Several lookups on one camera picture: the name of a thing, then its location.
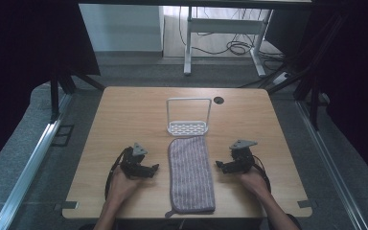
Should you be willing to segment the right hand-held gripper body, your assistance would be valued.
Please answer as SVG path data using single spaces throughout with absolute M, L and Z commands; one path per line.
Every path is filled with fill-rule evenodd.
M 256 160 L 250 148 L 257 145 L 256 141 L 238 140 L 232 144 L 229 149 L 235 166 L 231 168 L 238 168 L 239 173 L 247 173 L 252 167 L 256 166 Z

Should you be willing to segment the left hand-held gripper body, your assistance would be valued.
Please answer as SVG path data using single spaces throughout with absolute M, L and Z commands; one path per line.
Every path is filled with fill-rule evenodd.
M 148 172 L 141 165 L 141 162 L 145 158 L 148 152 L 138 143 L 135 143 L 132 147 L 125 148 L 122 153 L 122 161 L 120 162 L 120 168 L 127 177 L 138 177 L 138 172 Z

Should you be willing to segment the person's left hand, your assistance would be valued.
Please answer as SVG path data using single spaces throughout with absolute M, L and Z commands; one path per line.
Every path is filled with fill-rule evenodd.
M 127 200 L 142 182 L 140 178 L 128 178 L 120 167 L 117 167 L 111 177 L 106 201 L 111 205 L 121 205 Z

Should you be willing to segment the person's right hand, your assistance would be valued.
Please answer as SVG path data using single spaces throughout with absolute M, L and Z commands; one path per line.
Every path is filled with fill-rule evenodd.
M 258 199 L 269 195 L 265 180 L 257 170 L 251 169 L 248 172 L 240 173 L 237 178 L 243 187 Z

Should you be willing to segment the purple striped towel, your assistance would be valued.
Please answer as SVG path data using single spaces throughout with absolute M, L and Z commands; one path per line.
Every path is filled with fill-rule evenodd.
M 172 209 L 165 217 L 214 213 L 215 192 L 205 138 L 176 138 L 169 145 L 168 156 Z

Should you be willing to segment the white plastic rack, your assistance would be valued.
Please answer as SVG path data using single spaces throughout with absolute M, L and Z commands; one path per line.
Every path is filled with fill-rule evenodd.
M 171 103 L 184 101 L 206 101 L 208 103 L 206 120 L 173 121 L 171 119 Z M 204 135 L 209 129 L 209 120 L 212 107 L 210 98 L 168 98 L 166 100 L 167 131 L 172 136 L 197 136 Z

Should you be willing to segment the white power strip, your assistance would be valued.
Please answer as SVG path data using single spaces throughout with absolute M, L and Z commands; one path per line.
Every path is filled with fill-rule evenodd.
M 287 80 L 289 77 L 290 77 L 290 74 L 288 72 L 283 72 L 273 80 L 273 84 L 278 85 L 282 83 L 283 81 Z

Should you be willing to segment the white cabinet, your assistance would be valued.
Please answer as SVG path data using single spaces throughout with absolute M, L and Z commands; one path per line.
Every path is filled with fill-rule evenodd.
M 162 52 L 161 6 L 79 4 L 95 52 Z

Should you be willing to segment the dark curtain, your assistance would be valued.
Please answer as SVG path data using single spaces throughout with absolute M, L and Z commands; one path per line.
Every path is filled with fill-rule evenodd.
M 78 0 L 0 0 L 0 151 L 39 85 L 100 73 Z
M 310 7 L 280 9 L 269 33 L 299 72 L 308 57 L 297 55 L 334 12 L 347 19 L 320 64 L 319 91 L 330 99 L 332 121 L 368 166 L 368 0 L 311 0 Z

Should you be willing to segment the aluminium rail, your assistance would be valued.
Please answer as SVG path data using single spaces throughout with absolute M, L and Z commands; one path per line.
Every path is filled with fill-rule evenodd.
M 32 152 L 26 166 L 14 184 L 11 193 L 0 212 L 0 230 L 8 230 L 12 221 L 28 192 L 35 175 L 54 140 L 65 112 L 72 100 L 71 95 L 64 95 L 59 103 L 59 114 L 57 118 L 49 123 L 40 136 L 34 151 Z
M 326 146 L 320 132 L 315 129 L 313 124 L 311 123 L 309 112 L 305 108 L 302 102 L 296 102 L 297 110 L 300 113 L 301 118 L 303 119 L 305 126 L 310 134 L 312 141 L 317 148 L 318 154 L 325 165 L 325 169 L 335 187 L 335 190 L 345 208 L 345 211 L 354 226 L 355 230 L 368 230 L 368 224 L 365 221 L 361 210 L 357 206 L 357 202 L 352 195 L 351 191 L 347 187 L 342 175 L 340 174 L 331 153 Z

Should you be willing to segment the white desk frame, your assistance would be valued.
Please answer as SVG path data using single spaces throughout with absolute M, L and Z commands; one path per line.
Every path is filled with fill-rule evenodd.
M 261 45 L 268 26 L 272 10 L 262 10 L 264 17 L 255 20 L 244 19 L 214 19 L 193 17 L 192 7 L 188 8 L 187 31 L 184 52 L 184 74 L 192 73 L 192 34 L 212 33 L 223 35 L 255 35 L 257 39 L 253 42 L 249 54 L 252 57 L 257 74 L 260 78 L 266 76 L 266 72 L 259 57 Z

